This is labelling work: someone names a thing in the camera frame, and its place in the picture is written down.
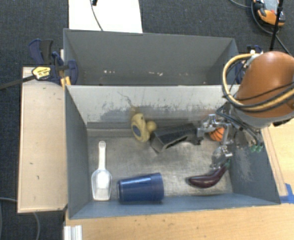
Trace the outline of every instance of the gray bin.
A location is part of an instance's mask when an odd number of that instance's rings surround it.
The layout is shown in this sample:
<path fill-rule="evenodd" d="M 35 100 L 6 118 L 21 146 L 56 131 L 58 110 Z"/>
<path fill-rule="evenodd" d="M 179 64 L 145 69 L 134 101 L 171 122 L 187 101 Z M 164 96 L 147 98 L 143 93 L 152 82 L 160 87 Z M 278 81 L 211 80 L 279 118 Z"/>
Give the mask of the gray bin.
<path fill-rule="evenodd" d="M 137 112 L 161 128 L 197 123 L 220 107 L 225 100 L 217 84 L 223 64 L 237 52 L 233 39 L 66 29 L 64 50 L 65 60 L 76 59 L 80 73 L 79 85 L 65 91 L 71 219 L 280 204 L 265 148 L 250 153 L 230 146 L 230 170 L 214 187 L 199 189 L 187 185 L 185 178 L 209 170 L 217 142 L 181 142 L 156 153 L 130 129 Z M 91 174 L 98 166 L 100 140 L 106 141 L 106 168 L 113 183 L 111 200 L 99 202 L 92 198 Z M 118 202 L 118 180 L 150 173 L 163 176 L 161 203 Z"/>

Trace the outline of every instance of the dark carpet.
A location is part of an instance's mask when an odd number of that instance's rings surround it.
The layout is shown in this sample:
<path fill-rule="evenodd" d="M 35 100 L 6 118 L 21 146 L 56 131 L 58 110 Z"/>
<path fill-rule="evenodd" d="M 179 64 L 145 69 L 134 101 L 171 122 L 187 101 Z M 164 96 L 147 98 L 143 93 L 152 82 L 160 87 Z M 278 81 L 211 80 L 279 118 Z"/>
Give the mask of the dark carpet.
<path fill-rule="evenodd" d="M 139 5 L 145 33 L 231 37 L 240 52 L 247 45 L 269 50 L 271 37 L 256 26 L 251 10 L 229 0 L 139 0 Z M 283 7 L 286 23 L 278 36 L 294 56 L 294 0 L 284 0 Z M 58 51 L 67 27 L 68 0 L 0 0 L 0 85 L 19 79 L 22 67 L 33 63 L 27 50 L 31 40 L 53 39 Z M 283 51 L 277 41 L 274 49 Z M 0 197 L 17 198 L 19 134 L 20 87 L 15 86 L 0 91 Z M 34 239 L 34 217 L 17 215 L 14 204 L 2 205 L 2 239 Z M 61 239 L 63 213 L 38 215 L 40 239 Z"/>

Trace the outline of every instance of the white paper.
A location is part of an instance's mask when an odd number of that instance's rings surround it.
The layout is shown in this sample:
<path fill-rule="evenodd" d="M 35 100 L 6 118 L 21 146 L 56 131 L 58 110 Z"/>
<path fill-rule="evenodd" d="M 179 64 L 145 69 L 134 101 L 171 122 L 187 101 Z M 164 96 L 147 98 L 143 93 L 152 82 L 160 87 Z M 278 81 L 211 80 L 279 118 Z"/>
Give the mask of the white paper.
<path fill-rule="evenodd" d="M 92 8 L 104 31 L 143 32 L 138 0 L 69 0 L 69 28 L 99 31 Z"/>

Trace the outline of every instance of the white scoop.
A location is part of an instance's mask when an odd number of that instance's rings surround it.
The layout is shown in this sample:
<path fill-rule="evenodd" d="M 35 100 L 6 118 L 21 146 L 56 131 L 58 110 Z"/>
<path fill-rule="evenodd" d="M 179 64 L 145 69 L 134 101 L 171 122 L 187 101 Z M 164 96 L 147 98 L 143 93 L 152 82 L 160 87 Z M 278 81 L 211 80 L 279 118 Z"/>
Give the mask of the white scoop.
<path fill-rule="evenodd" d="M 91 175 L 92 197 L 96 201 L 108 201 L 111 198 L 112 175 L 105 168 L 106 142 L 100 141 L 98 169 Z"/>

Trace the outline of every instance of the blue plastic cup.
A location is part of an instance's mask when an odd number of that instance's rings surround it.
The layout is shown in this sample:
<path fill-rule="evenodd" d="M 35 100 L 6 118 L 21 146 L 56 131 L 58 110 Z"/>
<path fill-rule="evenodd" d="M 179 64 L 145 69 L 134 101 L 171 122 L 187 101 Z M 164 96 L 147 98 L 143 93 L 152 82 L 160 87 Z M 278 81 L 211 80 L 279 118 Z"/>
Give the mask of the blue plastic cup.
<path fill-rule="evenodd" d="M 164 183 L 160 173 L 121 179 L 117 182 L 120 202 L 159 202 L 164 198 Z"/>

